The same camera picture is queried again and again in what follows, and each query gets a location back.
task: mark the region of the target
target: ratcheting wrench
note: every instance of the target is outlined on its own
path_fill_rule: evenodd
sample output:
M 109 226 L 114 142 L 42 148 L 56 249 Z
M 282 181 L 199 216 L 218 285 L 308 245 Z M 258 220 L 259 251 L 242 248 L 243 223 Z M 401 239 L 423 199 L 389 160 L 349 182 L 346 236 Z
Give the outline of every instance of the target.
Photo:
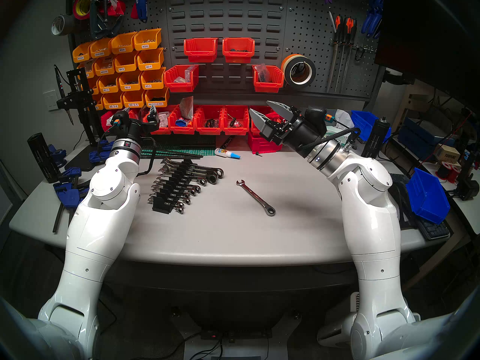
M 245 181 L 242 179 L 241 182 L 237 181 L 237 186 L 241 186 L 243 187 L 243 189 L 245 191 L 247 191 L 250 195 L 252 195 L 252 197 L 257 200 L 259 203 L 262 204 L 263 208 L 265 209 L 265 212 L 267 213 L 267 215 L 273 217 L 275 215 L 275 209 L 273 207 L 271 207 L 269 204 L 267 204 L 265 201 L 263 201 L 260 197 L 258 197 L 258 195 L 253 192 L 250 188 L 248 188 L 246 185 L 245 185 Z

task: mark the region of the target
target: gray pegboard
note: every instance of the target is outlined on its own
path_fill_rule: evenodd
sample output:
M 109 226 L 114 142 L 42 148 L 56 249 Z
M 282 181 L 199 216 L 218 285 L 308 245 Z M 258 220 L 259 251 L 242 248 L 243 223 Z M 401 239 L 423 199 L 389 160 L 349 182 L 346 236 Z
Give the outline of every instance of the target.
M 142 23 L 130 17 L 134 0 L 126 3 L 126 15 L 121 33 L 143 29 L 162 28 L 161 46 L 166 48 L 164 65 L 188 64 L 183 54 L 183 40 L 195 37 L 217 37 L 217 59 L 201 64 L 200 82 L 195 93 L 255 93 L 252 83 L 251 64 L 228 64 L 222 54 L 222 39 L 226 37 L 250 37 L 255 39 L 255 55 L 252 64 L 280 64 L 287 55 L 300 53 L 310 58 L 317 68 L 315 82 L 296 91 L 288 85 L 280 89 L 283 95 L 337 95 L 343 98 L 368 100 L 374 88 L 378 65 L 375 54 L 365 52 L 361 61 L 355 61 L 353 50 L 344 93 L 326 91 L 328 71 L 331 64 L 333 28 L 327 11 L 336 15 L 351 16 L 358 20 L 356 45 L 375 49 L 376 40 L 360 33 L 368 8 L 368 0 L 333 0 L 326 5 L 324 0 L 148 0 L 148 22 Z M 89 34 L 76 37 L 77 44 L 89 41 Z M 347 47 L 340 60 L 339 47 L 335 61 L 334 81 L 338 65 L 342 64 L 343 76 Z

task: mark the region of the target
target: wrench set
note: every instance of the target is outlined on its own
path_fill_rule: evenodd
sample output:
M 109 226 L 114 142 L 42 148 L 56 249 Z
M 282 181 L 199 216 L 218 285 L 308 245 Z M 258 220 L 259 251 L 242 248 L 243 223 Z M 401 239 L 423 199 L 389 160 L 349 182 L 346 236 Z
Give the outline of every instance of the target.
M 178 162 L 165 158 L 162 164 L 148 203 L 153 205 L 154 211 L 165 214 L 173 209 L 183 214 L 185 205 L 191 203 L 191 196 L 196 196 L 202 190 L 200 186 L 191 184 L 192 181 L 204 187 L 207 182 L 216 184 L 223 177 L 223 170 L 219 167 L 200 166 L 190 159 Z

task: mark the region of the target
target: light switch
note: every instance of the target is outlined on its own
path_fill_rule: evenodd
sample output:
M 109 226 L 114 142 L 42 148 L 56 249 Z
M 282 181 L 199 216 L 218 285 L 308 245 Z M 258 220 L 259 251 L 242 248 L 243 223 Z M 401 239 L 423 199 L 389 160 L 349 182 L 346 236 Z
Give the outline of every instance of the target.
M 50 90 L 43 93 L 43 98 L 45 99 L 45 105 L 49 109 L 49 111 L 58 110 L 57 107 L 57 100 L 60 97 L 57 95 L 56 90 Z

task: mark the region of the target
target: workbench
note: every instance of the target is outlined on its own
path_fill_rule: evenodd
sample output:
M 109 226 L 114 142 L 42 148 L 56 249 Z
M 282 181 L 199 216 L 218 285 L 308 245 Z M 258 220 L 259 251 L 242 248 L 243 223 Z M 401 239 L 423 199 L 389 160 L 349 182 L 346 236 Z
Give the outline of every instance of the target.
M 77 148 L 67 160 L 82 149 Z M 207 156 L 196 161 L 221 167 L 225 176 L 216 185 L 202 187 L 201 193 L 191 198 L 191 205 L 185 205 L 184 214 L 154 212 L 147 203 L 161 160 L 155 160 L 148 175 L 137 177 L 142 196 L 119 257 L 195 266 L 304 266 L 351 261 L 340 198 L 321 173 L 285 146 L 280 152 L 260 157 L 251 153 L 245 137 L 239 137 L 229 149 L 241 159 Z M 359 145 L 357 153 L 362 150 Z M 401 173 L 393 163 L 380 162 L 390 172 Z M 142 159 L 140 171 L 146 170 L 148 163 Z M 79 182 L 94 173 L 83 173 Z M 267 216 L 260 204 L 236 185 L 241 179 L 276 209 L 274 217 Z M 58 207 L 52 184 L 43 181 L 15 214 L 10 228 L 65 248 L 66 210 L 57 233 L 52 233 Z M 401 232 L 402 252 L 445 240 L 426 241 L 417 229 Z

